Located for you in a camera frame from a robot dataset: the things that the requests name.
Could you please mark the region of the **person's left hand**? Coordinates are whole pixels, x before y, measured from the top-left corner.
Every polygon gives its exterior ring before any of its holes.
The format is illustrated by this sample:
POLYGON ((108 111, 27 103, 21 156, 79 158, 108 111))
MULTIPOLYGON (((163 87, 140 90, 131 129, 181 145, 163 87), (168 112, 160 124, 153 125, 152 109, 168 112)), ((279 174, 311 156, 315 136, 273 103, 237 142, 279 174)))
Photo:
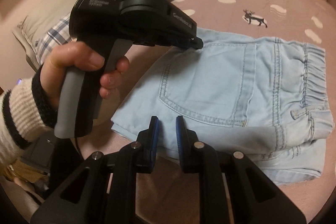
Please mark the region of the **person's left hand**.
MULTIPOLYGON (((55 47, 42 65, 41 86, 53 109, 58 110, 60 93, 69 67, 81 71, 93 72, 102 68, 104 57, 83 42, 72 42, 55 47)), ((100 78, 99 94, 108 99, 121 85, 122 74, 128 70, 129 60, 123 56, 116 63, 116 69, 105 72, 100 78)))

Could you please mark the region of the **white knit sleeve forearm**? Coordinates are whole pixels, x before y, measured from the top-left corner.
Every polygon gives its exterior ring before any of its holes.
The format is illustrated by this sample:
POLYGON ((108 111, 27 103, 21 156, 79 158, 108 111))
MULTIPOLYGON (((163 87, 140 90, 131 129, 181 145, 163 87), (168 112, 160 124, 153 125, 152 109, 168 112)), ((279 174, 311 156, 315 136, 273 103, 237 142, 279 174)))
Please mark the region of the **white knit sleeve forearm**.
POLYGON ((1 169, 56 125, 57 111, 48 101, 40 76, 41 69, 1 95, 1 169))

